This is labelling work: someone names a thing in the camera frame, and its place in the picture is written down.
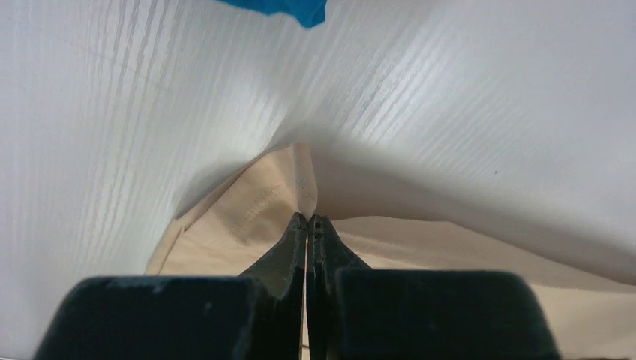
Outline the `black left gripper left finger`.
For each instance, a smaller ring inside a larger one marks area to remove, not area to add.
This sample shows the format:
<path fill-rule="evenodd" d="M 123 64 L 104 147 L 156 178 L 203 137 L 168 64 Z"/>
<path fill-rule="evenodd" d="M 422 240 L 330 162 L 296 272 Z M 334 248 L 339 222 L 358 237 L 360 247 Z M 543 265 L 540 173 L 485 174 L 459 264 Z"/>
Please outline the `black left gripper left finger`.
<path fill-rule="evenodd" d="M 64 297 L 36 359 L 300 359 L 308 223 L 236 276 L 109 276 Z"/>

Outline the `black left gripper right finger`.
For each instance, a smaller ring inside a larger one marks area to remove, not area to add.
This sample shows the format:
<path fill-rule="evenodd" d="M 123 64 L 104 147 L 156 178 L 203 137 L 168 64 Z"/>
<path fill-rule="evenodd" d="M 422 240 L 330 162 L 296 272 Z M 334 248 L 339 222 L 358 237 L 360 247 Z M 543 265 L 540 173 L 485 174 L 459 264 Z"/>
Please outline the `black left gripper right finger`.
<path fill-rule="evenodd" d="M 506 271 L 371 268 L 327 217 L 307 240 L 312 359 L 559 359 L 529 285 Z"/>

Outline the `beige t shirt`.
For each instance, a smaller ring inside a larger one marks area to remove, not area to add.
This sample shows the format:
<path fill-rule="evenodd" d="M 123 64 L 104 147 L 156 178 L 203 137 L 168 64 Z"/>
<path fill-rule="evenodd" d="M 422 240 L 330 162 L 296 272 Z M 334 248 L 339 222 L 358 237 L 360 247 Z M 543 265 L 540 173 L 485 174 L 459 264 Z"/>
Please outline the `beige t shirt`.
<path fill-rule="evenodd" d="M 290 145 L 231 175 L 173 220 L 149 275 L 236 275 L 282 236 L 296 212 L 312 215 L 311 153 Z M 580 270 L 445 221 L 337 220 L 344 242 L 375 268 L 496 269 L 532 287 L 566 359 L 635 357 L 635 287 Z"/>

